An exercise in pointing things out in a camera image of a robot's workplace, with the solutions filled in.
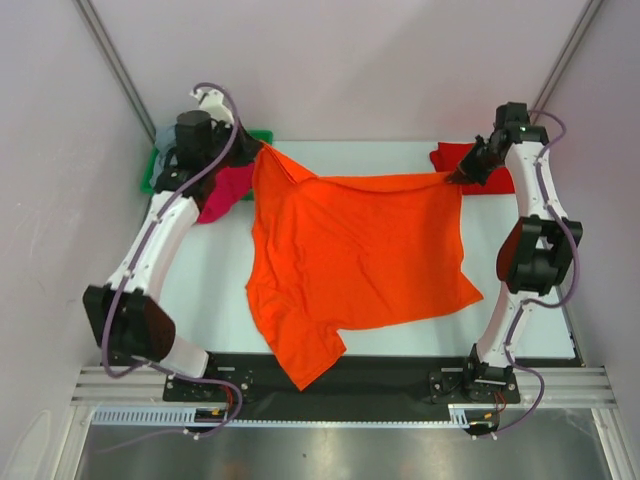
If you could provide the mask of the aluminium corner post right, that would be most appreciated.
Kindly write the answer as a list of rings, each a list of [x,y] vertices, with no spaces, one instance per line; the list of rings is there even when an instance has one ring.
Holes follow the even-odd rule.
[[[582,42],[606,4],[607,1],[605,0],[588,0],[585,3],[533,102],[534,110],[544,110],[546,108],[564,74],[570,67],[574,56],[580,49]]]

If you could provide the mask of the grey t-shirt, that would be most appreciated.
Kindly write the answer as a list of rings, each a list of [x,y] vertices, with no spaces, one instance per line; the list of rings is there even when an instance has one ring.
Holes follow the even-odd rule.
[[[154,143],[155,154],[152,160],[151,177],[149,179],[149,184],[152,188],[155,187],[158,177],[165,168],[177,164],[175,147],[175,125],[163,127],[157,131]]]

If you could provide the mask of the aluminium frame rail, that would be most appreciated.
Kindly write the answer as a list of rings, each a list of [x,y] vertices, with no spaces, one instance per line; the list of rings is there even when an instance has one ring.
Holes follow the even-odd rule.
[[[81,370],[71,404],[93,406],[156,405],[163,402],[166,376],[143,367],[121,378],[111,378],[102,367]]]

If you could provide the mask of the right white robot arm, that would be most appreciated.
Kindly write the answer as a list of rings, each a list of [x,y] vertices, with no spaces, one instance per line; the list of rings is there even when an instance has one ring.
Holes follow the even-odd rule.
[[[549,161],[554,142],[544,127],[532,124],[526,104],[508,102],[497,108],[491,135],[477,137],[447,177],[451,184],[485,185],[495,171],[506,169],[518,208],[496,259],[498,300],[454,389],[472,403],[515,388],[515,349],[526,321],[535,308],[551,308],[545,298],[568,273],[580,272],[583,226],[570,220],[557,195]]]

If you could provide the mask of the folded red t-shirt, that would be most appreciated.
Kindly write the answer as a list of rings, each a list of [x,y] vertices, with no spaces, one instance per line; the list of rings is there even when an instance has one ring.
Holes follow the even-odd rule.
[[[459,185],[463,195],[515,193],[509,171],[475,143],[439,142],[429,157],[435,170],[445,174],[448,184]]]

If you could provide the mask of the aluminium corner post left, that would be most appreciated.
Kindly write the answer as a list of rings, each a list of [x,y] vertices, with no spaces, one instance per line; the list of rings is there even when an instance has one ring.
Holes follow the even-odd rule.
[[[106,66],[114,76],[121,93],[124,95],[146,137],[150,141],[154,141],[156,129],[153,120],[94,2],[90,0],[72,0],[72,4],[103,57]]]

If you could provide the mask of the aluminium corner post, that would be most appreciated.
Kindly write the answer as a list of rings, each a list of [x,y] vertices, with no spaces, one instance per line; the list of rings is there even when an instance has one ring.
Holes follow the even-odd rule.
[[[534,110],[544,110],[546,108],[564,74],[570,67],[574,56],[580,49],[582,42],[606,4],[607,1],[605,0],[588,0],[585,3],[533,102]]]
[[[153,120],[94,2],[90,0],[72,0],[72,4],[103,57],[106,66],[114,76],[121,93],[124,95],[146,137],[150,141],[154,141],[156,129]]]

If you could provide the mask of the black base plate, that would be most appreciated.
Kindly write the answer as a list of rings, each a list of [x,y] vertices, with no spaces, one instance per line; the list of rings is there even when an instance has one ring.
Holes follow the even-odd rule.
[[[345,355],[299,390],[272,354],[212,354],[207,380],[241,391],[241,420],[409,422],[442,420],[453,403],[492,404],[494,390],[463,379],[463,357]]]

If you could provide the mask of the magenta t-shirt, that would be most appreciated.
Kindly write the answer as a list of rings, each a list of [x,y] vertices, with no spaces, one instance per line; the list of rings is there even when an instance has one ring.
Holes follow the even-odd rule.
[[[199,224],[213,223],[224,215],[244,197],[252,188],[255,164],[242,167],[225,167],[215,174],[215,185],[208,194],[197,219]]]

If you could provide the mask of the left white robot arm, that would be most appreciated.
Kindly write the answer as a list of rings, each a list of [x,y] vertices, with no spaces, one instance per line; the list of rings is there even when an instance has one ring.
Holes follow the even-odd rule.
[[[104,285],[90,285],[82,301],[102,359],[123,355],[186,376],[185,388],[199,400],[213,398],[219,374],[208,353],[182,339],[157,299],[187,231],[212,223],[251,190],[254,161],[263,144],[225,106],[180,114],[175,144],[143,225]]]

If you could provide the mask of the green plastic bin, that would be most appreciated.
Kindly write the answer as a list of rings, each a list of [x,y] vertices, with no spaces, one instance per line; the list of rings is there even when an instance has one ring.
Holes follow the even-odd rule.
[[[257,140],[260,140],[269,145],[273,144],[274,133],[271,130],[254,129],[249,130],[248,133]],[[157,150],[157,148],[153,147],[140,184],[140,190],[148,195],[154,194],[154,190],[151,185],[151,179],[154,177],[155,168],[159,165],[159,162],[157,161],[158,153],[159,151]]]

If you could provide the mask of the orange t-shirt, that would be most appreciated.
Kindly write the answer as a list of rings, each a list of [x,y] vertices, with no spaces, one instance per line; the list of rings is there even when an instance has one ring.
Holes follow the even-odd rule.
[[[446,316],[482,299],[462,270],[463,195],[442,173],[319,176],[266,146],[252,186],[248,304],[298,389],[345,353],[344,330]]]

